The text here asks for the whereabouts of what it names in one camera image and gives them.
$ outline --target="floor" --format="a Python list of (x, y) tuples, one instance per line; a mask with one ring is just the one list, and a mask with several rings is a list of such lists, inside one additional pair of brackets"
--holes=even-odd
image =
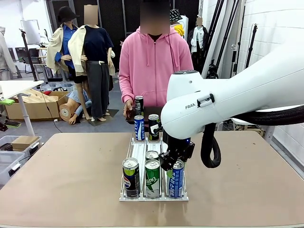
[[(22, 75), (22, 80), (33, 80), (31, 75)], [(87, 133), (87, 132), (132, 132), (134, 126), (129, 125), (123, 117), (123, 103), (121, 101), (121, 91), (119, 88), (118, 78), (114, 78), (114, 89), (110, 92), (109, 109), (117, 109), (119, 112), (114, 116), (114, 120), (104, 123), (100, 126), (92, 126), (88, 122), (78, 123), (70, 126), (65, 121), (59, 121), (56, 126), (63, 133)], [(52, 135), (60, 133), (54, 126), (53, 121), (32, 122), (35, 135), (41, 136), (42, 141), (46, 142)], [(17, 129), (8, 129), (6, 132), (0, 132), (0, 138), (5, 135), (27, 135), (27, 127), (24, 122)]]

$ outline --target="beige jacket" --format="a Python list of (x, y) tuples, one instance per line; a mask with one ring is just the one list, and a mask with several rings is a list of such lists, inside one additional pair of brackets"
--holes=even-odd
[[(86, 55), (84, 51), (84, 41), (86, 36), (85, 25), (81, 26), (73, 35), (68, 42), (68, 50), (73, 60), (73, 64), (76, 71), (76, 76), (87, 75), (86, 74), (86, 64), (81, 61), (81, 56)], [(110, 75), (115, 75), (115, 67), (109, 68)]]
[(5, 28), (0, 27), (0, 69), (10, 69), (11, 73), (17, 72), (13, 59), (4, 38)]
[(59, 52), (63, 55), (62, 52), (62, 41), (63, 41), (63, 25), (61, 24), (60, 27), (54, 32), (52, 38), (49, 42), (48, 49), (47, 49), (47, 66), (57, 72), (58, 69), (62, 68), (65, 71), (68, 71), (68, 68), (64, 62), (61, 60), (60, 63), (55, 61), (56, 53)]

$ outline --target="hand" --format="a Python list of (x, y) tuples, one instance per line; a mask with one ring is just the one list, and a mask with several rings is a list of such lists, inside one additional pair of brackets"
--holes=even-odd
[(131, 100), (131, 99), (127, 100), (124, 103), (124, 108), (123, 108), (123, 116), (124, 117), (127, 117), (127, 111), (133, 110), (132, 105), (133, 105), (133, 100)]
[(86, 57), (85, 55), (81, 56), (80, 59), (81, 59), (81, 61), (83, 61), (83, 62), (87, 61), (87, 57)]
[(69, 119), (68, 123), (70, 125), (74, 125), (76, 123), (76, 118), (77, 118), (77, 115), (74, 114), (73, 117)]
[(72, 57), (70, 55), (64, 55), (61, 57), (61, 60), (70, 61), (70, 60), (72, 60)]
[(108, 58), (108, 65), (109, 67), (114, 67), (113, 61), (111, 58)]

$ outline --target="tan table top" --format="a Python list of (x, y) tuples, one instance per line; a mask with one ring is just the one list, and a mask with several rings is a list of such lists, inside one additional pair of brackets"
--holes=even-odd
[(0, 224), (30, 227), (304, 224), (304, 181), (255, 132), (216, 132), (222, 164), (186, 167), (189, 202), (119, 202), (130, 133), (54, 135), (0, 191)]

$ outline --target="pink hoodie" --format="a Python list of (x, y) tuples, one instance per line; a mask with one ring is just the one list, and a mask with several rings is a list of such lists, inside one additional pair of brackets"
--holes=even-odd
[(122, 47), (119, 66), (122, 101), (141, 95), (144, 106), (163, 107), (170, 76), (180, 70), (193, 70), (193, 64), (187, 42), (174, 28), (154, 42), (149, 35), (141, 34), (139, 27)]

